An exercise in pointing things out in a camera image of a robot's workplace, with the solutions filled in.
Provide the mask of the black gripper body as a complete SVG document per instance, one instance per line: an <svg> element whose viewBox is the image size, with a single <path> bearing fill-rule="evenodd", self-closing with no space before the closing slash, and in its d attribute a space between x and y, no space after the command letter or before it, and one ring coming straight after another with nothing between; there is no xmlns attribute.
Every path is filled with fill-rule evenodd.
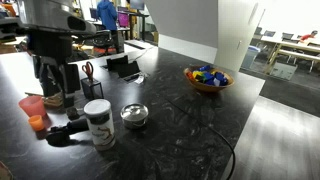
<svg viewBox="0 0 320 180"><path fill-rule="evenodd" d="M58 62L51 57L33 55L32 58L34 75L39 80L45 97L59 92L72 94L80 89L79 71L76 64Z"/></svg>

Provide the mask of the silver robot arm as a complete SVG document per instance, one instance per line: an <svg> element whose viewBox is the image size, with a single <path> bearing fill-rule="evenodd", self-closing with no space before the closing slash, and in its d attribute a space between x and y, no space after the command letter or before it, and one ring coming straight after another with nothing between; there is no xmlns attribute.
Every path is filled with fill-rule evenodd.
<svg viewBox="0 0 320 180"><path fill-rule="evenodd" d="M60 93L63 106L73 106L74 93L81 86L78 66L67 62L72 56L72 36L94 35L96 27L73 15L70 0L17 1L43 95Z"/></svg>

